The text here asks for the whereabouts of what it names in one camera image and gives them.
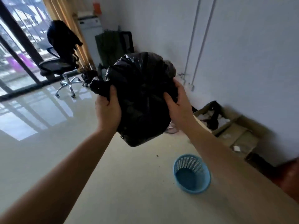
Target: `beige curtain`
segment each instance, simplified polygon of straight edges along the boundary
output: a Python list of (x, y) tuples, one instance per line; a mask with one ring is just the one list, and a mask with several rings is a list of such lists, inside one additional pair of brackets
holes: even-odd
[[(77, 12), (85, 11), (86, 7), (82, 0), (43, 0), (53, 20), (62, 20), (65, 24), (85, 43), (84, 37), (78, 27)], [(80, 59), (81, 68), (90, 69), (93, 65), (92, 58), (86, 45), (77, 46), (77, 56)]]

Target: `chrome chair base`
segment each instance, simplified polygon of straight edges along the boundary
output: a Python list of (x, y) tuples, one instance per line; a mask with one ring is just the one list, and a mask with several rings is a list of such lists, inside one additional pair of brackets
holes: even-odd
[(60, 82), (61, 87), (58, 88), (58, 90), (56, 91), (55, 96), (59, 98), (60, 95), (58, 94), (58, 92), (59, 92), (62, 88), (66, 87), (66, 86), (69, 86), (69, 90), (70, 90), (70, 92), (71, 92), (71, 97), (72, 97), (72, 98), (75, 98), (75, 97), (76, 97), (76, 94), (75, 94), (74, 91), (73, 91), (72, 84), (74, 84), (74, 83), (83, 83), (83, 85), (84, 85), (84, 82), (81, 81), (78, 77), (74, 77), (74, 78), (72, 78), (71, 80), (69, 80), (68, 77), (67, 77), (64, 73), (62, 74), (62, 76), (63, 76), (63, 78), (64, 78), (64, 81), (61, 81), (61, 82)]

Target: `plastic bag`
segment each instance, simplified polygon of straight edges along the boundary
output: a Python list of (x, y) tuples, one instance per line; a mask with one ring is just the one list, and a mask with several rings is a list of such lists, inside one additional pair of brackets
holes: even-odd
[(173, 64), (157, 54), (131, 53), (108, 68), (107, 81), (93, 80), (90, 89), (109, 100), (110, 85), (116, 87), (122, 111), (117, 131), (129, 146), (135, 147), (159, 136), (169, 126), (163, 93), (168, 92), (177, 102), (175, 75)]

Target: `black jacket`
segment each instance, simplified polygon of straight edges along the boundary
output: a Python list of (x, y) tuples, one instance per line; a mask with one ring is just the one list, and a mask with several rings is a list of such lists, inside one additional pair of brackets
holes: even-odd
[(47, 32), (49, 43), (58, 55), (67, 62), (73, 60), (76, 45), (82, 46), (80, 39), (61, 20), (53, 20)]

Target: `hand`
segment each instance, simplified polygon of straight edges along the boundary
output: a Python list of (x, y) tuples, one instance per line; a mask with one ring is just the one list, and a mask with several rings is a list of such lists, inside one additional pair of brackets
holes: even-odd
[(115, 86), (110, 86), (110, 101), (106, 97), (98, 95), (95, 109), (99, 121), (98, 130), (105, 130), (114, 134), (121, 121), (121, 107), (118, 103)]
[(186, 133), (186, 131), (188, 131), (192, 125), (197, 124), (197, 122), (194, 119), (192, 107), (184, 87), (176, 79), (173, 79), (173, 81), (178, 89), (178, 101), (175, 103), (166, 92), (164, 92), (164, 99), (167, 103), (172, 122)]

